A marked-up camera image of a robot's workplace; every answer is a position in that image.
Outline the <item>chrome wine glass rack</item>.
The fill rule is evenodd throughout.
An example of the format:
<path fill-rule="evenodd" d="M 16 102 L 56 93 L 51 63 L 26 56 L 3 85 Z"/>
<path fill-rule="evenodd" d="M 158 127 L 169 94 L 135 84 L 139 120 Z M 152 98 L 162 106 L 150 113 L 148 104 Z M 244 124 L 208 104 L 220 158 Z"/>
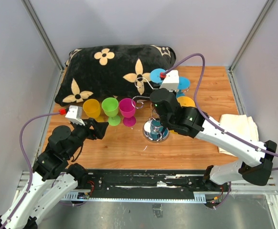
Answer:
<path fill-rule="evenodd" d="M 139 81 L 141 79 L 147 80 L 144 77 L 137 78 L 134 82 L 137 89 L 141 89 L 144 86 L 144 82 Z M 146 96 L 141 96 L 141 95 L 134 96 L 132 98 L 132 100 L 135 102 L 136 109 L 141 109 L 144 105 L 142 101 L 139 101 L 139 99 L 150 100 L 150 98 L 146 97 Z M 140 104 L 142 104 L 142 106 L 137 107 L 136 103 L 140 103 Z M 153 143 L 160 143 L 160 142 L 165 141 L 168 138 L 170 132 L 169 132 L 168 128 L 165 128 L 161 125 L 159 118 L 156 118 L 153 116 L 153 114 L 156 114 L 156 113 L 154 113 L 154 111 L 155 111 L 155 109 L 151 108 L 151 117 L 145 122 L 145 124 L 143 126 L 143 135 L 145 136 L 145 138 L 147 140 L 149 140 Z"/>

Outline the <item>blue plastic goblet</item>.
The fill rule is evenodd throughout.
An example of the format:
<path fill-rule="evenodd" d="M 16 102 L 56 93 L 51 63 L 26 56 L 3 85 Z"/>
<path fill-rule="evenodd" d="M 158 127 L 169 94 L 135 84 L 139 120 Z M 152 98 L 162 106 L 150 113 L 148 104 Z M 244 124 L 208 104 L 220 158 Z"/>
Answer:
<path fill-rule="evenodd" d="M 162 68 L 157 68 L 157 69 L 154 69 L 150 72 L 150 80 L 153 82 L 153 83 L 162 83 L 162 79 L 160 78 L 160 74 L 161 73 L 164 73 L 165 70 L 162 69 Z"/>
<path fill-rule="evenodd" d="M 177 88 L 176 97 L 185 96 L 185 93 L 189 90 L 191 82 L 185 77 L 179 77 L 179 84 Z"/>

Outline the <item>yellow plastic goblet front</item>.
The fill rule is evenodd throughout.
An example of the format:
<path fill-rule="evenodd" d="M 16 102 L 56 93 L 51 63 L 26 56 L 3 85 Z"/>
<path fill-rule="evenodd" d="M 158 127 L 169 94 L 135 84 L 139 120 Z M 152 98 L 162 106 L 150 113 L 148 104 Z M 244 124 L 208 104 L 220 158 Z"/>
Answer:
<path fill-rule="evenodd" d="M 177 101 L 181 107 L 196 107 L 194 100 L 185 95 L 177 97 Z"/>

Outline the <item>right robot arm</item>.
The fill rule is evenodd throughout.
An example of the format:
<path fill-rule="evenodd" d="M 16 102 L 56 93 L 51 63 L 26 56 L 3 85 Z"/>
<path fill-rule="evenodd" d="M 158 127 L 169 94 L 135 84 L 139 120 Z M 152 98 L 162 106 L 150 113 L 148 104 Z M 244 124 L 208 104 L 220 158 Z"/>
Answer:
<path fill-rule="evenodd" d="M 196 107 L 181 106 L 175 94 L 165 88 L 150 94 L 150 101 L 159 115 L 163 127 L 174 132 L 212 143 L 238 158 L 222 166 L 208 166 L 205 170 L 203 187 L 215 190 L 226 182 L 245 180 L 257 186 L 265 186 L 273 168 L 273 155 L 264 151 L 276 151 L 273 141 L 253 141 L 241 135 L 228 132 L 205 112 Z"/>

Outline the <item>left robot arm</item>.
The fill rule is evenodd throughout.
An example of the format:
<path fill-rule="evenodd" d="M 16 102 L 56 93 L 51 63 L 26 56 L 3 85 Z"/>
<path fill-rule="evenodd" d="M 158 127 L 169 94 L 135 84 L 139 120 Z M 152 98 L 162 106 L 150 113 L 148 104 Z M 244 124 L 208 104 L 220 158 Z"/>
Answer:
<path fill-rule="evenodd" d="M 65 125 L 56 127 L 34 163 L 24 189 L 0 216 L 0 229 L 36 229 L 67 193 L 87 185 L 95 188 L 88 171 L 78 163 L 69 165 L 68 161 L 85 140 L 103 139 L 108 125 L 89 118 L 73 124 L 73 130 Z"/>

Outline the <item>magenta plastic goblet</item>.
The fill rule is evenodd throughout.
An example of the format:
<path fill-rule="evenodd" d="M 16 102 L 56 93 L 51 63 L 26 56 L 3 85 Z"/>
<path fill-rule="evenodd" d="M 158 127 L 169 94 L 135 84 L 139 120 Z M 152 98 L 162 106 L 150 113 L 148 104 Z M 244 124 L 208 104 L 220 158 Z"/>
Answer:
<path fill-rule="evenodd" d="M 119 110 L 123 116 L 123 124 L 132 127 L 136 123 L 135 118 L 135 102 L 130 98 L 124 98 L 119 102 Z"/>

